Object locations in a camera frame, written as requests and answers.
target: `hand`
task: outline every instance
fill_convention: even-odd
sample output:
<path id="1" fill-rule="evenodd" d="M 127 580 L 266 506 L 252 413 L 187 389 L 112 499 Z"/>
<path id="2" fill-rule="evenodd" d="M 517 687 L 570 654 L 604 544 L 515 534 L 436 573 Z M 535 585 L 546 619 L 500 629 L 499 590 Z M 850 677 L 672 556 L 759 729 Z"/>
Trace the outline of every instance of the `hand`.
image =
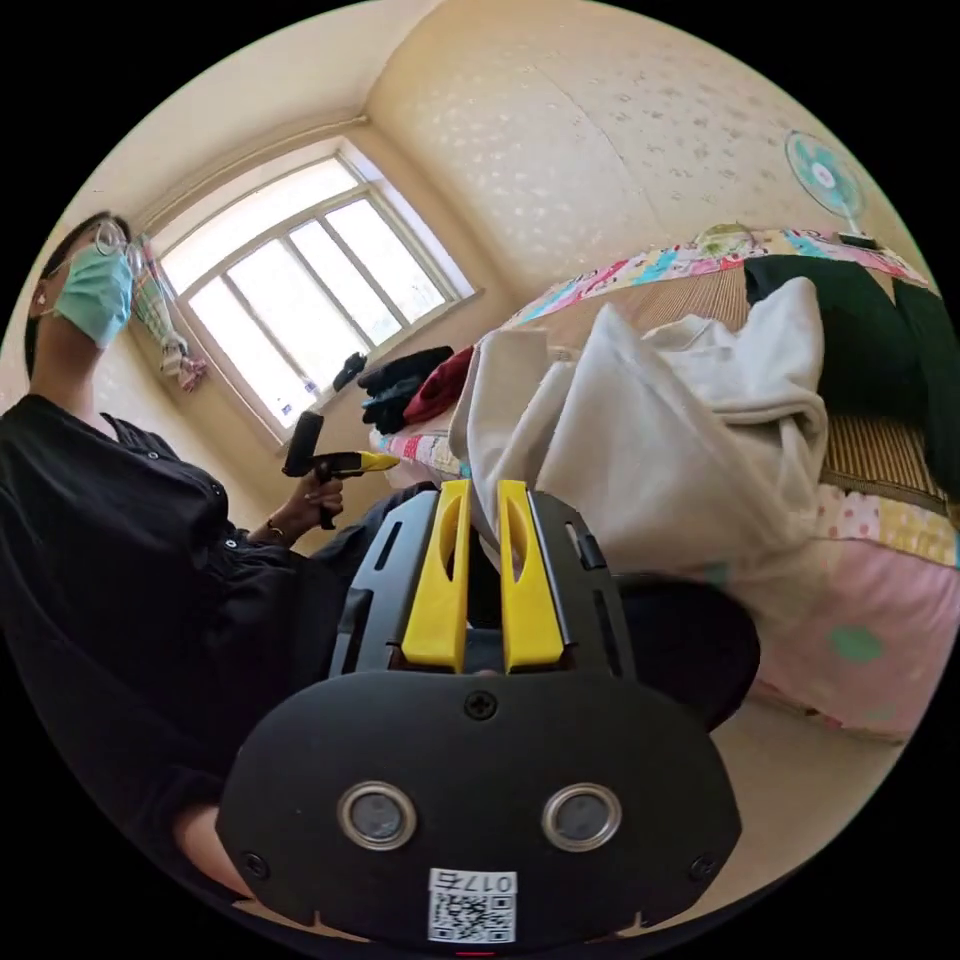
<path id="1" fill-rule="evenodd" d="M 310 472 L 303 477 L 293 496 L 273 515 L 273 522 L 290 540 L 296 540 L 308 530 L 320 525 L 320 514 L 326 509 L 332 516 L 343 513 L 343 482 L 330 480 L 321 483 Z"/>

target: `bed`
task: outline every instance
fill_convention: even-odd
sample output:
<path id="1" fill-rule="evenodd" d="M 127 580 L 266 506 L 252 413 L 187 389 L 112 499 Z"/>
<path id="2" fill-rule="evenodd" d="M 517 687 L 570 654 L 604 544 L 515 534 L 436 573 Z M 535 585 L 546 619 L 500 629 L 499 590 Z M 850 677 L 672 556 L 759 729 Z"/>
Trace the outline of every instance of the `bed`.
<path id="1" fill-rule="evenodd" d="M 581 348 L 600 307 L 611 303 L 642 331 L 691 313 L 737 330 L 749 310 L 744 260 L 772 254 L 858 262 L 888 295 L 894 277 L 927 284 L 892 251 L 839 246 L 815 231 L 771 230 L 719 243 L 704 234 L 555 284 L 504 326 L 541 329 L 553 346 Z M 393 436 L 371 435 L 374 449 L 402 461 L 391 482 L 469 476 L 450 452 L 451 416 L 452 409 Z M 752 694 L 830 727 L 902 742 L 926 709 L 960 626 L 955 505 L 931 478 L 916 431 L 853 417 L 831 420 L 819 497 L 810 549 L 823 575 L 804 587 L 775 642 L 762 638 Z M 724 588 L 742 586 L 749 575 L 718 568 L 704 578 Z"/>

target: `white cloth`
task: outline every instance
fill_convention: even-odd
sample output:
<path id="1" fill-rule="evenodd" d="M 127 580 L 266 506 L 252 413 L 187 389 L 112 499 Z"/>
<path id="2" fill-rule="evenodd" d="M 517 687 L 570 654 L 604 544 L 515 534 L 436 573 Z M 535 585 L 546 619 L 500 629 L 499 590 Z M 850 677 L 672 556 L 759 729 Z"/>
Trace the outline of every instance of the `white cloth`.
<path id="1" fill-rule="evenodd" d="M 814 529 L 826 453 L 822 364 L 804 277 L 737 334 L 690 315 L 641 335 L 605 305 L 582 356 L 555 360 L 543 331 L 495 331 L 450 430 L 478 529 L 495 537 L 497 484 L 515 479 L 577 509 L 614 572 L 796 548 Z"/>

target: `black clothing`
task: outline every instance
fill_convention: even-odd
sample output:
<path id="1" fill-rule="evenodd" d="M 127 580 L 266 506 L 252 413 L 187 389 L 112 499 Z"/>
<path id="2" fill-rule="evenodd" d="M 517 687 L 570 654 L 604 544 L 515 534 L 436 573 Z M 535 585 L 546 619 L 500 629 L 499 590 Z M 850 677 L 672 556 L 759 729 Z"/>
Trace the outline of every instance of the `black clothing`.
<path id="1" fill-rule="evenodd" d="M 827 411 L 922 430 L 931 476 L 960 499 L 960 339 L 943 301 L 897 278 L 891 301 L 857 263 L 772 256 L 748 259 L 743 269 L 751 306 L 794 277 L 813 281 L 824 336 L 818 391 Z"/>
<path id="2" fill-rule="evenodd" d="M 344 361 L 343 368 L 333 378 L 333 389 L 339 393 L 351 380 L 354 380 L 367 365 L 367 358 L 362 353 L 351 353 Z"/>
<path id="3" fill-rule="evenodd" d="M 167 873 L 231 902 L 177 849 L 173 820 L 219 803 L 253 726 L 323 678 L 377 530 L 433 486 L 381 501 L 307 559 L 248 541 L 213 477 L 155 434 L 110 422 L 119 442 L 36 396 L 0 417 L 0 633 L 51 740 L 103 812 Z M 471 568 L 468 619 L 496 630 L 499 578 L 476 535 Z M 708 727 L 739 706 L 759 660 L 736 604 L 699 612 L 698 591 L 709 589 L 626 600 L 641 679 Z M 499 666 L 488 639 L 473 669 Z"/>
<path id="4" fill-rule="evenodd" d="M 423 386 L 421 376 L 406 377 L 381 393 L 364 400 L 363 422 L 373 424 L 384 436 L 399 433 L 406 425 L 404 411 Z"/>
<path id="5" fill-rule="evenodd" d="M 453 356 L 452 347 L 431 347 L 429 350 L 418 350 L 405 357 L 397 357 L 388 363 L 373 370 L 368 370 L 357 380 L 357 386 L 362 387 L 371 397 L 382 393 L 407 377 L 421 377 L 426 380 L 444 360 Z"/>

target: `window pane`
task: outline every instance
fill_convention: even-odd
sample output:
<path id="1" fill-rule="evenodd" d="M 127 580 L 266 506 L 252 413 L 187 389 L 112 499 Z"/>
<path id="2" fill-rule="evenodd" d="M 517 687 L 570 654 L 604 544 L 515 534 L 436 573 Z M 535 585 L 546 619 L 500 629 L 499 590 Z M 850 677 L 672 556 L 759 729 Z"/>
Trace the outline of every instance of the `window pane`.
<path id="1" fill-rule="evenodd" d="M 290 369 L 227 285 L 211 280 L 190 299 L 200 322 L 267 409 L 285 427 L 313 403 L 313 394 Z"/>
<path id="2" fill-rule="evenodd" d="M 327 222 L 411 323 L 443 303 L 440 291 L 369 200 L 334 210 Z"/>
<path id="3" fill-rule="evenodd" d="M 322 200 L 352 190 L 353 175 L 338 160 L 298 170 L 227 207 L 162 258 L 177 293 L 264 230 Z"/>
<path id="4" fill-rule="evenodd" d="M 316 220 L 298 227 L 290 239 L 376 346 L 399 332 L 397 318 Z"/>
<path id="5" fill-rule="evenodd" d="M 351 353 L 366 353 L 356 332 L 279 240 L 244 257 L 228 274 L 319 387 L 333 383 Z"/>

